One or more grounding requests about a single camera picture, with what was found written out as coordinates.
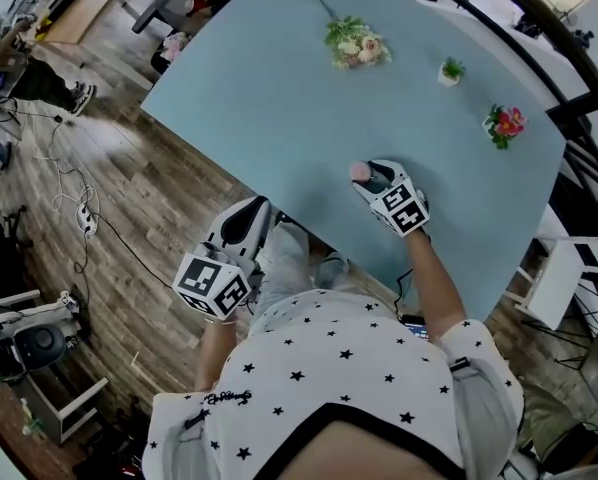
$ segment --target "pink ball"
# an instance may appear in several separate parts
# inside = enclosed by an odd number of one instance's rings
[[[372,171],[365,162],[355,162],[350,166],[350,179],[352,181],[366,182],[370,181]]]

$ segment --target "floor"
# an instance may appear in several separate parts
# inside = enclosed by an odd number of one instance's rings
[[[129,0],[142,9],[150,0]],[[149,58],[164,37],[163,27],[149,27],[136,36],[132,19],[121,9],[103,19],[94,34],[142,73],[156,79]],[[151,275],[114,232],[103,222],[87,239],[87,285],[74,270],[86,262],[84,237],[74,222],[75,203],[59,194],[57,172],[47,157],[61,158],[62,169],[78,168],[96,188],[100,212],[114,225],[130,249],[161,280],[173,279],[181,258],[194,248],[214,216],[251,191],[198,153],[177,136],[142,115],[139,103],[145,92],[114,71],[84,56],[79,71],[64,60],[37,48],[35,55],[51,62],[72,81],[94,82],[99,97],[71,124],[56,128],[52,119],[21,116],[22,141],[15,148],[10,169],[0,172],[0,208],[26,205],[24,234],[34,240],[26,253],[31,278],[44,299],[55,299],[61,290],[76,284],[89,298],[92,336],[59,363],[59,369],[77,389],[85,389],[102,376],[110,380],[99,399],[106,417],[117,407],[127,408],[130,397],[150,412],[151,399],[159,391],[191,390],[196,345],[203,319],[192,313],[171,290]],[[54,116],[44,104],[23,104],[22,110]],[[0,130],[0,138],[6,136]],[[78,197],[78,175],[63,177],[63,191]],[[61,203],[57,211],[53,209]],[[96,201],[91,207],[97,208]],[[265,251],[262,266],[266,268]],[[355,277],[379,298],[392,304],[393,294],[361,272]],[[523,289],[520,280],[514,289]],[[248,315],[239,324],[243,335]],[[594,401],[579,374],[555,365],[555,358],[578,355],[580,350],[520,325],[521,315],[502,299],[488,319],[502,354],[512,370],[527,380],[540,382],[555,393],[575,415],[586,418]],[[572,329],[576,324],[566,321]],[[36,478],[65,478],[82,452],[75,443],[59,449],[42,435],[21,435],[23,414],[10,390],[0,386],[0,439],[10,453]]]

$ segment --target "railing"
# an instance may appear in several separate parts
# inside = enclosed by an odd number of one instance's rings
[[[568,100],[561,89],[546,73],[535,58],[499,24],[490,19],[468,0],[452,0],[497,35],[535,73],[557,100],[557,106],[547,111],[548,116],[559,128],[567,141],[578,145],[582,153],[568,144],[564,159],[574,172],[577,180],[593,201],[598,205],[590,180],[598,184],[598,146],[590,135],[590,123],[586,114],[598,110],[598,69],[581,48],[574,36],[540,0],[511,0],[536,23],[548,40],[570,61],[588,87],[589,92]]]

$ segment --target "light blue table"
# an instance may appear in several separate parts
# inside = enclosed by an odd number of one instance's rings
[[[233,0],[143,109],[393,289],[408,269],[404,245],[350,188],[348,166],[402,162],[430,200],[427,229],[468,313],[485,319],[537,229],[563,137],[497,59],[435,11],[325,1],[383,35],[393,63],[335,69],[317,0]],[[467,67],[453,88],[437,82],[448,55]],[[529,118],[508,151],[481,128],[495,102]]]

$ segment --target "power strip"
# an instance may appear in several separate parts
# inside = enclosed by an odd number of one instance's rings
[[[77,206],[75,211],[77,225],[86,235],[94,235],[97,232],[97,219],[91,214],[86,203]]]

